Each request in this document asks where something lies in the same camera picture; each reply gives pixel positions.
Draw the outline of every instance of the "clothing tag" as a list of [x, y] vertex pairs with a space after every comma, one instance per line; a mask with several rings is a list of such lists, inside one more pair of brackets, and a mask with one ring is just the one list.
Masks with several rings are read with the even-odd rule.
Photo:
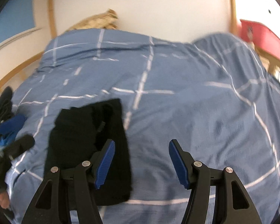
[[105, 127], [106, 123], [104, 121], [101, 122], [101, 125], [99, 126], [99, 128], [97, 129], [97, 132], [101, 132], [104, 127]]

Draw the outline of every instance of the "blue gripper pad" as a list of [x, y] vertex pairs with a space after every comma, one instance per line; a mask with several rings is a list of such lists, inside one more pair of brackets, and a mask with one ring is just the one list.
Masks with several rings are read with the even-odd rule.
[[109, 147], [107, 148], [105, 155], [103, 156], [97, 170], [96, 170], [96, 181], [94, 186], [99, 189], [101, 185], [104, 184], [107, 177], [111, 162], [115, 154], [115, 142], [111, 141]]
[[178, 150], [176, 149], [176, 146], [172, 141], [169, 143], [169, 155], [180, 184], [183, 185], [186, 189], [189, 189], [190, 183], [188, 180], [188, 170], [184, 164], [184, 161], [181, 159], [181, 156]]

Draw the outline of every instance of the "blue bedspread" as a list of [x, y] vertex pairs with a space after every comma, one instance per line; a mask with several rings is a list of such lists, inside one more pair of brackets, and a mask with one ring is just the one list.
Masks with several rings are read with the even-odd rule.
[[[133, 192], [127, 203], [100, 208], [104, 224], [181, 223], [190, 192], [170, 160], [171, 139], [209, 167], [232, 167], [263, 224], [278, 215], [280, 83], [255, 52], [225, 34], [182, 44], [88, 29], [52, 40], [37, 72], [14, 94], [14, 111], [28, 117], [19, 135], [36, 140], [7, 175], [17, 223], [43, 178], [60, 109], [111, 98], [123, 104]], [[214, 194], [212, 188], [206, 223]], [[77, 222], [76, 213], [72, 218]]]

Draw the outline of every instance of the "red storage bin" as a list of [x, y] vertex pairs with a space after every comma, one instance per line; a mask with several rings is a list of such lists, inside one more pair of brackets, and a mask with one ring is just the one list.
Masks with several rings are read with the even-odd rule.
[[240, 21], [242, 23], [240, 33], [242, 40], [250, 42], [250, 39], [248, 38], [248, 31], [252, 29], [253, 43], [280, 59], [280, 39], [273, 31], [259, 22], [243, 19], [240, 19]]

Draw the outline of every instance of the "metal rivet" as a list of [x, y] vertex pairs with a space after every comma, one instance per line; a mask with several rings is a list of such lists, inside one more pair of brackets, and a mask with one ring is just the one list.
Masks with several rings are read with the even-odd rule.
[[52, 173], [56, 173], [57, 171], [58, 171], [58, 167], [52, 167], [52, 168], [51, 168], [51, 172], [52, 172]]
[[90, 165], [90, 161], [84, 161], [82, 162], [82, 166], [88, 167]]
[[231, 167], [227, 167], [225, 170], [226, 170], [227, 173], [232, 173], [233, 172], [233, 169]]
[[194, 162], [194, 165], [195, 165], [196, 167], [201, 167], [201, 166], [202, 166], [202, 163], [201, 163], [200, 161], [195, 161], [195, 162]]

